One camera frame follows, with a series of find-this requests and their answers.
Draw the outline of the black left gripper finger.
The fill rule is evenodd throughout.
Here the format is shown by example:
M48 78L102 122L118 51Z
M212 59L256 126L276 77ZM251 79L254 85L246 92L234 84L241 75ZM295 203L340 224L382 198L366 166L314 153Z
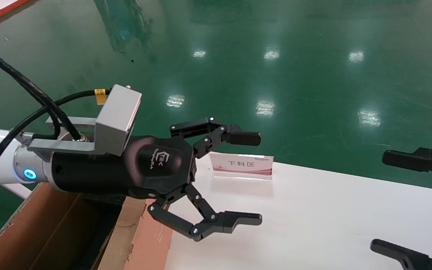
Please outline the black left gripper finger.
M194 241L201 241L214 233L231 234L237 225L259 226L262 224L262 215L257 213L234 211L216 213L191 184L182 190L182 195L187 196L201 214L202 220L199 223L192 224L165 210L164 207L170 203L169 199L157 199L149 205L148 212L157 222Z
M172 137L177 136L184 140L191 137L203 136L193 144L195 158L202 158L223 143L258 146L262 140L260 133L242 130L237 124L224 124L214 117L171 125L170 134Z

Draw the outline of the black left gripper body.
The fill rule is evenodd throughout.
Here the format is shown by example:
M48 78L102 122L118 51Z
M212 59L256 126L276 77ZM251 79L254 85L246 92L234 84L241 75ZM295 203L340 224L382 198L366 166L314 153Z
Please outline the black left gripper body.
M54 153L52 178L66 192L178 200L194 179L193 150L178 136L131 136L121 156Z

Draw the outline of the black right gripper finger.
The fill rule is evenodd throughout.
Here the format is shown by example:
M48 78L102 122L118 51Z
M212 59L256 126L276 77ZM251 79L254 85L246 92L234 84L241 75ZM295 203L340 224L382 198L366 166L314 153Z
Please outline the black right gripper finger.
M412 171L432 172L432 149L418 148L413 153L387 150L383 164Z
M432 270L432 258L424 253L380 239L372 240L370 249L398 261L404 270Z

